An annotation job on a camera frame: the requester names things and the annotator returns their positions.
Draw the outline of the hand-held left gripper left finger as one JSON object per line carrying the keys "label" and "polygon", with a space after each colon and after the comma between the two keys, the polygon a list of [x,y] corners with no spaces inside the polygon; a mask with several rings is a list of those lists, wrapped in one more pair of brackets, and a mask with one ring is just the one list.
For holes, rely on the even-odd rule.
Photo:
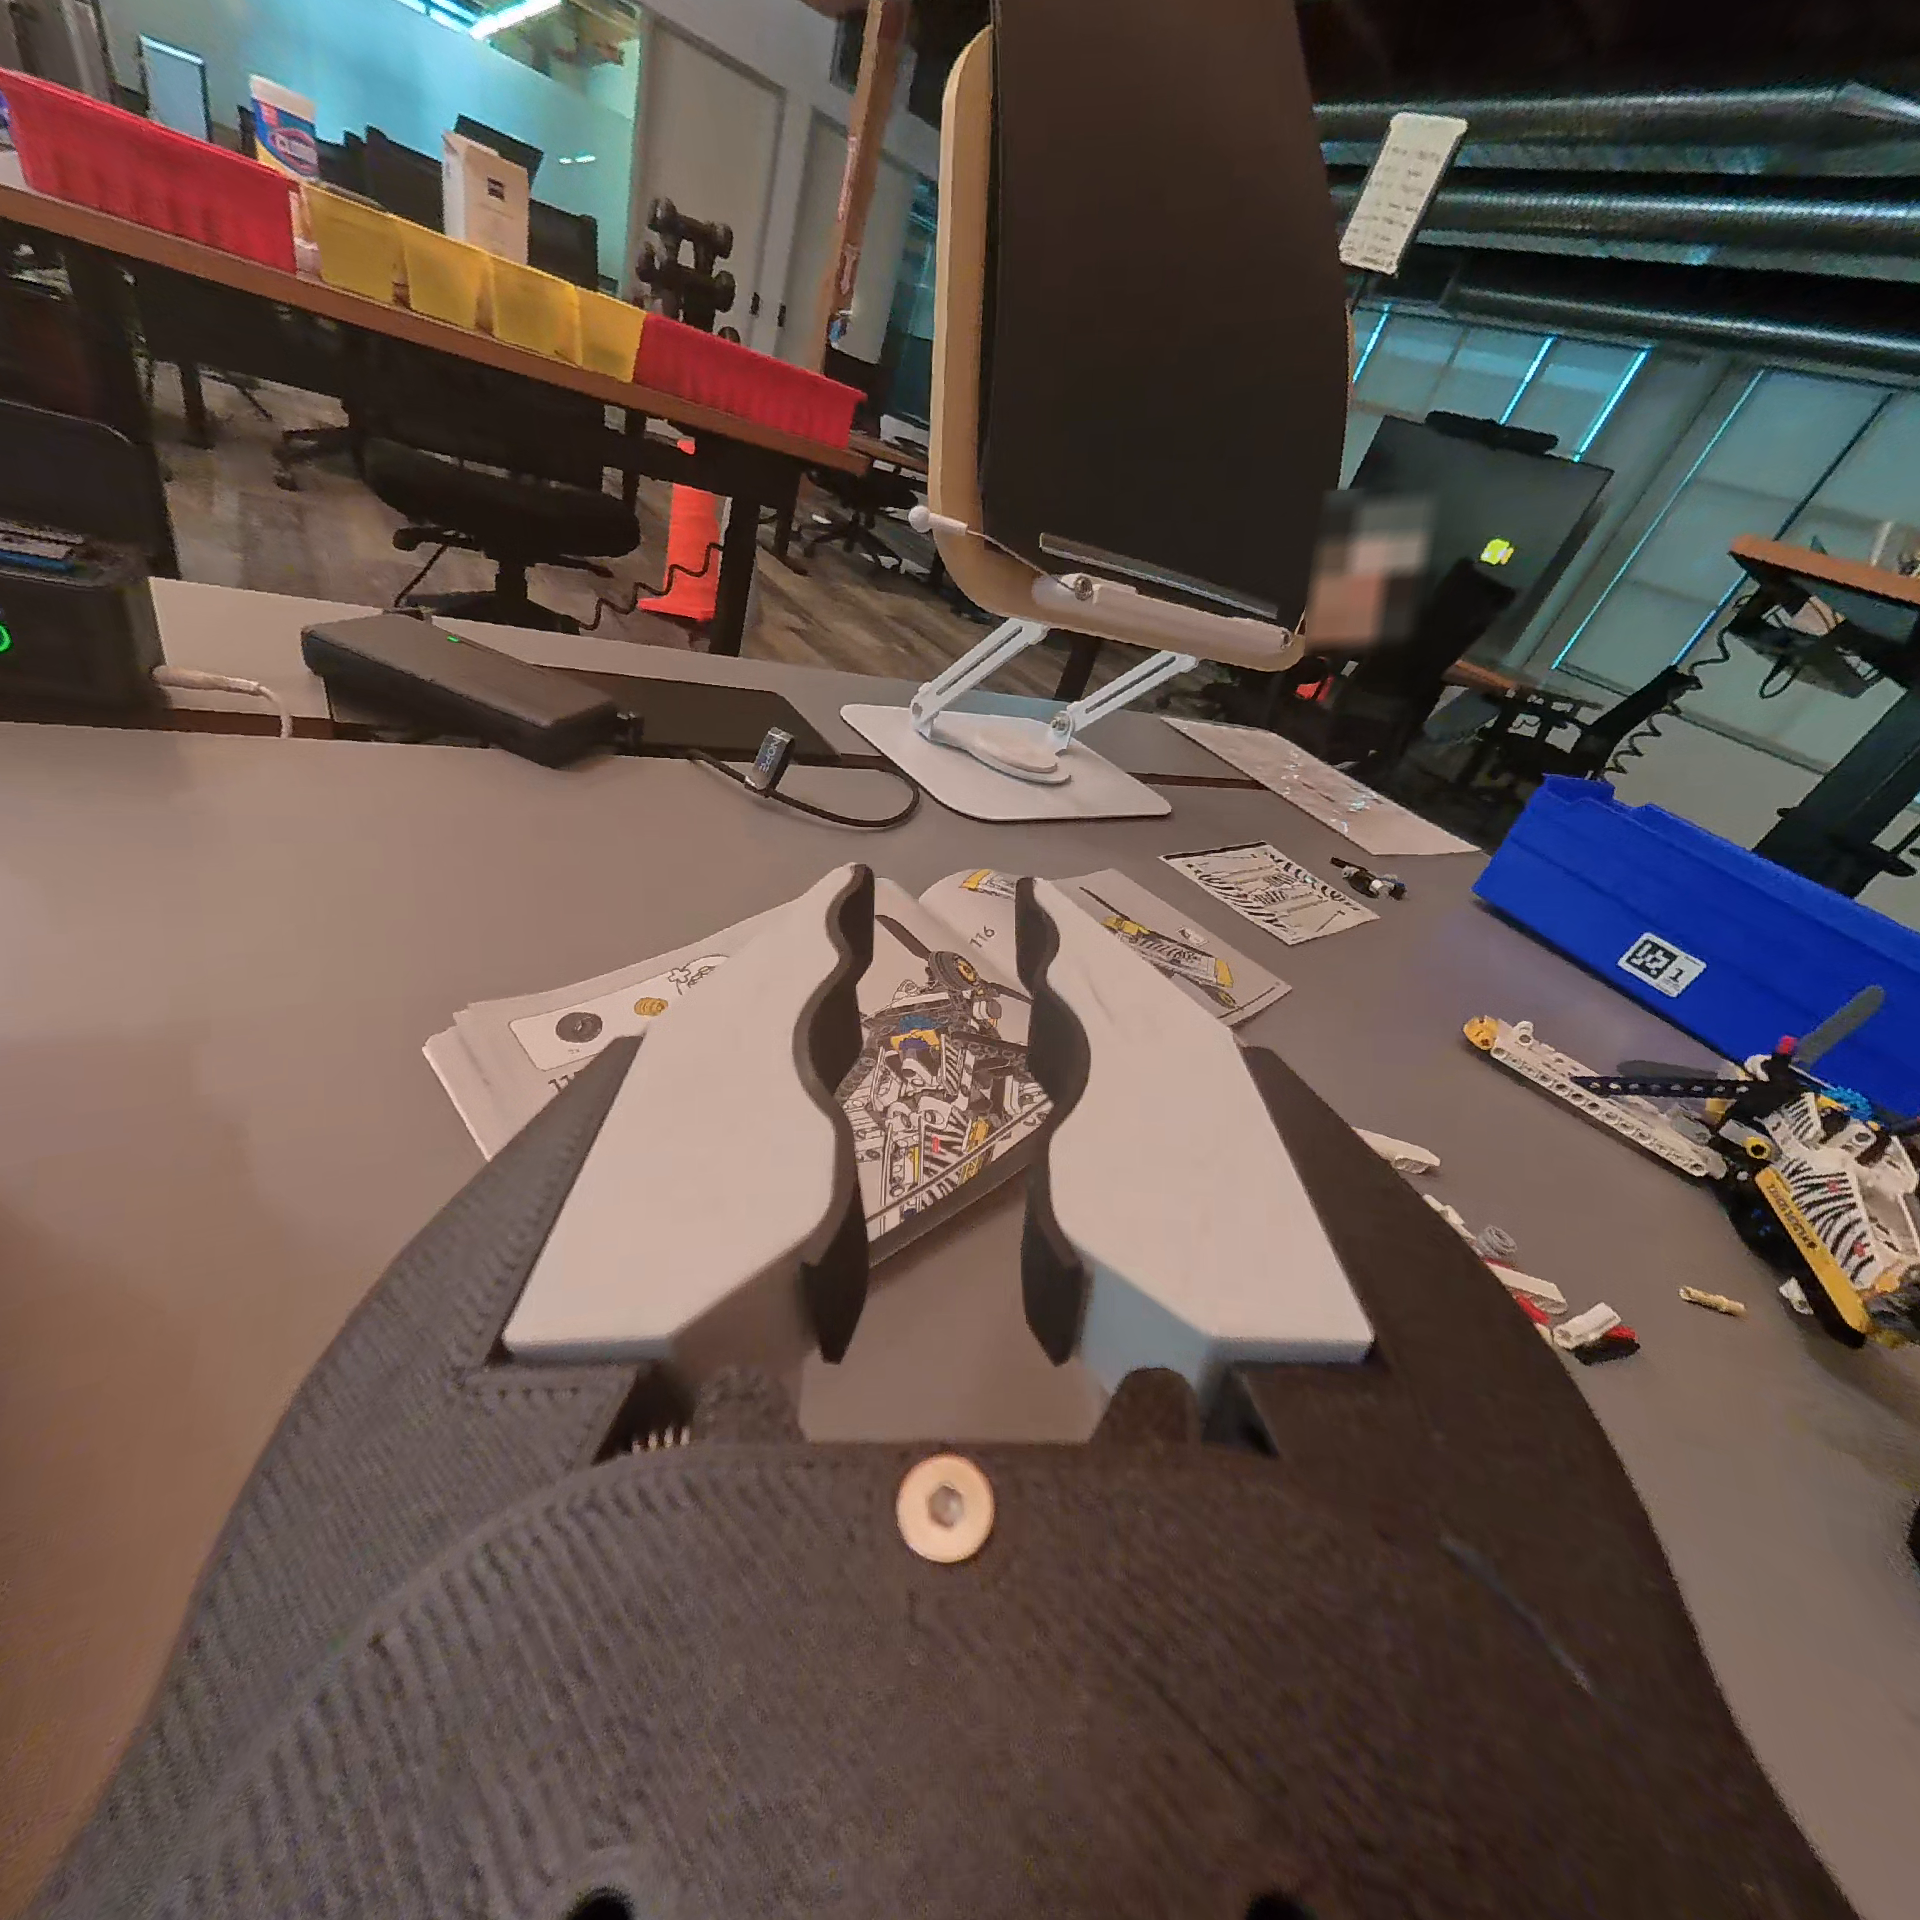
{"label": "hand-held left gripper left finger", "polygon": [[872,901],[871,868],[829,871],[647,1026],[500,1330],[507,1355],[847,1355],[871,1236],[838,1089]]}

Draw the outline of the printed paper sheet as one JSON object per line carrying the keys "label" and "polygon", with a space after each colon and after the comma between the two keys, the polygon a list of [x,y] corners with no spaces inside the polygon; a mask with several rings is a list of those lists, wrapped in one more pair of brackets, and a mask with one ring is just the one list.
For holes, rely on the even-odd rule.
{"label": "printed paper sheet", "polygon": [[1394,859],[1476,853],[1471,842],[1429,822],[1284,737],[1182,715],[1168,715],[1166,723],[1364,855]]}

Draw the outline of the white hanging paper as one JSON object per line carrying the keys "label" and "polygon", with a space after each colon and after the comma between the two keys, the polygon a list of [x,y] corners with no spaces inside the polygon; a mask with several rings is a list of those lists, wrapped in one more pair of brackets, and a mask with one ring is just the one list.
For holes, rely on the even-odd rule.
{"label": "white hanging paper", "polygon": [[1391,279],[1416,237],[1470,119],[1398,109],[1384,122],[1375,158],[1336,242],[1344,269]]}

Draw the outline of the wooden top standing desk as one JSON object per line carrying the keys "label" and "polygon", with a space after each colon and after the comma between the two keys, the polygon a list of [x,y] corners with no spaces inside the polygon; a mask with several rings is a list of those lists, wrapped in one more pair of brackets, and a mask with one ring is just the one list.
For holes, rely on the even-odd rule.
{"label": "wooden top standing desk", "polygon": [[1879,878],[1911,878],[1916,835],[1898,849],[1880,836],[1917,796],[1916,575],[1760,535],[1735,538],[1728,554],[1752,587],[1732,634],[1770,651],[1790,684],[1823,682],[1851,698],[1895,689],[1855,745],[1780,811],[1758,853],[1847,899]]}

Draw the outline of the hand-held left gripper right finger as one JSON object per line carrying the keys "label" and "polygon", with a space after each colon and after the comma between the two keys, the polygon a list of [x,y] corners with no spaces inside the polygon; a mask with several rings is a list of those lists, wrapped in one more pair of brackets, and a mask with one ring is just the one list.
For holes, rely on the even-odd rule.
{"label": "hand-held left gripper right finger", "polygon": [[1266,1099],[1279,1061],[1054,879],[1019,878],[1014,958],[1047,1098],[1019,1254],[1047,1359],[1202,1401],[1240,1365],[1364,1359],[1374,1325]]}

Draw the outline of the blue plastic bin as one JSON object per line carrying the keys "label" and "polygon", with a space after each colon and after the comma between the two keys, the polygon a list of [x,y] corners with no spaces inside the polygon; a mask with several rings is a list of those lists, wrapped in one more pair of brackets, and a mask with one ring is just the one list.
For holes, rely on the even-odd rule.
{"label": "blue plastic bin", "polygon": [[1610,783],[1546,780],[1475,894],[1724,1057],[1804,1038],[1860,989],[1883,1005],[1828,1077],[1911,1114],[1917,934]]}

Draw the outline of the zebra sticker sheet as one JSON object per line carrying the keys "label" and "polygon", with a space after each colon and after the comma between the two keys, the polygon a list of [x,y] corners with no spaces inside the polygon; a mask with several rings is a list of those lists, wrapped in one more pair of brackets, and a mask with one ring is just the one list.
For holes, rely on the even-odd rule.
{"label": "zebra sticker sheet", "polygon": [[1286,949],[1375,921],[1370,905],[1269,844],[1164,855],[1162,863]]}

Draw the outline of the pile of loose lego pieces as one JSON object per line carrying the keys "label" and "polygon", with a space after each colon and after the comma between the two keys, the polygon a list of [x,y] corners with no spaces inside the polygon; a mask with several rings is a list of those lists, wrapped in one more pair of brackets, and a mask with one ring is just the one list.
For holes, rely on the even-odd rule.
{"label": "pile of loose lego pieces", "polygon": [[1516,1263],[1517,1243],[1510,1236],[1496,1228],[1471,1230],[1463,1214],[1432,1191],[1427,1191],[1427,1180],[1440,1171],[1440,1162],[1430,1149],[1360,1126],[1352,1132],[1384,1166],[1391,1166],[1402,1180],[1412,1185],[1415,1193],[1430,1211],[1440,1214],[1453,1236],[1470,1246],[1509,1299],[1523,1307],[1533,1332],[1548,1346],[1582,1365],[1622,1359],[1642,1351],[1637,1330],[1624,1324],[1618,1309],[1597,1303],[1591,1309],[1572,1311],[1565,1293],[1556,1284],[1539,1281]]}

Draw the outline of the large black screen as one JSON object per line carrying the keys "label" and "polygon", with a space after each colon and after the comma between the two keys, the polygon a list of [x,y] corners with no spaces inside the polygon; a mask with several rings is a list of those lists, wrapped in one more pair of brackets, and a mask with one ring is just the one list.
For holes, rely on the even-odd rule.
{"label": "large black screen", "polygon": [[1597,524],[1613,478],[1607,465],[1525,449],[1500,423],[1471,421],[1467,430],[1451,430],[1384,417],[1342,485],[1366,495],[1430,502],[1429,569],[1415,615],[1429,611],[1451,566],[1470,561],[1510,589],[1510,601],[1478,638],[1482,650],[1502,651],[1563,579]]}

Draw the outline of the row of yellow bins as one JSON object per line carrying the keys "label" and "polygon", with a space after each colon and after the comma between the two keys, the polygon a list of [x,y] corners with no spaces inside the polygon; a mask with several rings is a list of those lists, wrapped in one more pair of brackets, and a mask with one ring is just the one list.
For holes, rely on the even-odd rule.
{"label": "row of yellow bins", "polygon": [[332,188],[294,191],[294,261],[332,290],[621,382],[638,374],[644,318],[635,306]]}

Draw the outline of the lego instruction booklet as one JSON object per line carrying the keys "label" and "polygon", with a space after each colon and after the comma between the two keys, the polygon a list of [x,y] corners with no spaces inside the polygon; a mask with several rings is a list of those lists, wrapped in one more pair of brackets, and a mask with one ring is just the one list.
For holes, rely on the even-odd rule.
{"label": "lego instruction booklet", "polygon": [[[1270,967],[1125,871],[1067,878],[1063,891],[1216,1022],[1251,1022],[1288,994]],[[1032,1156],[1047,1102],[1027,1066],[1014,897],[1018,878],[991,868],[950,874],[920,897],[875,883],[872,958],[855,993],[862,1045],[838,1090],[875,1260]],[[772,916],[567,988],[470,1003],[422,1058],[488,1158],[596,1054],[642,1038]]]}

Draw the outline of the zebra striped lego aircraft model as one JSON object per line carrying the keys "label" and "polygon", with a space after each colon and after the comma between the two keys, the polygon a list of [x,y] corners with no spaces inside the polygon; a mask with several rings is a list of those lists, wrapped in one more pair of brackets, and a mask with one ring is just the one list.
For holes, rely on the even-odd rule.
{"label": "zebra striped lego aircraft model", "polygon": [[1558,1109],[1706,1187],[1783,1299],[1848,1351],[1917,1343],[1916,1119],[1823,1077],[1883,1005],[1871,986],[1804,1038],[1718,1073],[1597,1073],[1530,1022],[1482,1014],[1463,1039]]}

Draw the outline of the cream framed monitor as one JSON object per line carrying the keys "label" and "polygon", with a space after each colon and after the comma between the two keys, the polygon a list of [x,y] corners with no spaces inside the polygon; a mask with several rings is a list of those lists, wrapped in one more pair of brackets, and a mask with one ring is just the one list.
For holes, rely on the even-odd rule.
{"label": "cream framed monitor", "polygon": [[1350,390],[1296,6],[991,4],[934,234],[928,514],[963,595],[1279,666]]}

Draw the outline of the black battery chargers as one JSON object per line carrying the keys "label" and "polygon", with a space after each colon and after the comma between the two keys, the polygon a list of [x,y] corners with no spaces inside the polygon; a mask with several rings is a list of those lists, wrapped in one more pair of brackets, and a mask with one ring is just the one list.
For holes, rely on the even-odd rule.
{"label": "black battery chargers", "polygon": [[2,522],[2,715],[162,708],[150,569],[136,546]]}

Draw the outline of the long wooden desk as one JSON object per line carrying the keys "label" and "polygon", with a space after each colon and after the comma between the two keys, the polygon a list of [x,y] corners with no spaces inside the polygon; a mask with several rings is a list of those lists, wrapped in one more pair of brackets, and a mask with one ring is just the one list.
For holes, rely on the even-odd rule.
{"label": "long wooden desk", "polygon": [[695,442],[693,453],[650,433],[611,434],[602,430],[579,446],[586,457],[598,446],[598,465],[628,476],[686,485],[732,500],[715,581],[715,609],[709,623],[711,657],[738,659],[742,651],[752,587],[758,561],[762,517],[772,511],[788,525],[797,505],[803,473],[838,471],[863,476],[872,455],[863,442],[831,443],[788,434],[749,417],[732,417],[698,401],[652,390],[558,356],[500,343],[485,332],[422,318],[407,306],[381,305],[336,290],[319,279],[282,271],[245,255],[115,217],[99,209],[44,197],[24,185],[4,183],[4,222],[52,236],[78,251],[78,262],[112,261],[143,266],[220,285],[259,305],[303,313],[367,339],[407,343],[458,366],[488,369],[504,378],[535,382],[555,393],[576,393],[598,407],[618,407],[631,418],[661,421]]}

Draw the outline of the red plastic bin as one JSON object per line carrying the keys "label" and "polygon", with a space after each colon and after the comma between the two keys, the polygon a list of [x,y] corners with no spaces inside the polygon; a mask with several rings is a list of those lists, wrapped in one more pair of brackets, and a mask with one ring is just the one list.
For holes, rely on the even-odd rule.
{"label": "red plastic bin", "polygon": [[2,101],[32,191],[270,269],[296,269],[288,175],[13,68],[2,70]]}
{"label": "red plastic bin", "polygon": [[813,446],[847,449],[860,393],[742,343],[659,313],[640,318],[635,382]]}

